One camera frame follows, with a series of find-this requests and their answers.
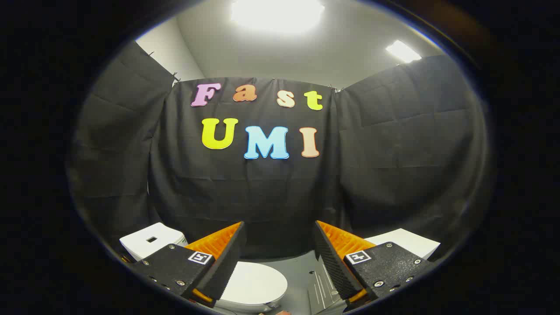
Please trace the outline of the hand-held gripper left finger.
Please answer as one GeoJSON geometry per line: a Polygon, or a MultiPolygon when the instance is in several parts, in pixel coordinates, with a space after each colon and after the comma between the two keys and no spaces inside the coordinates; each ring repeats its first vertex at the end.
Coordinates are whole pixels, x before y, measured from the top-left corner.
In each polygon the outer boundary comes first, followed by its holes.
{"type": "Polygon", "coordinates": [[[168,244],[132,263],[139,277],[172,293],[213,308],[221,299],[246,244],[244,221],[187,246],[168,244]]]}

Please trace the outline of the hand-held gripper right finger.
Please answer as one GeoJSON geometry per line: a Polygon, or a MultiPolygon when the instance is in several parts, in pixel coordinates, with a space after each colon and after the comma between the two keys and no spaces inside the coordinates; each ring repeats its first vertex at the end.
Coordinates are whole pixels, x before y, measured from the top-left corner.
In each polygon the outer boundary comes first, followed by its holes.
{"type": "Polygon", "coordinates": [[[313,239],[328,277],[350,307],[405,289],[433,265],[394,241],[376,245],[320,220],[314,223],[313,239]]]}

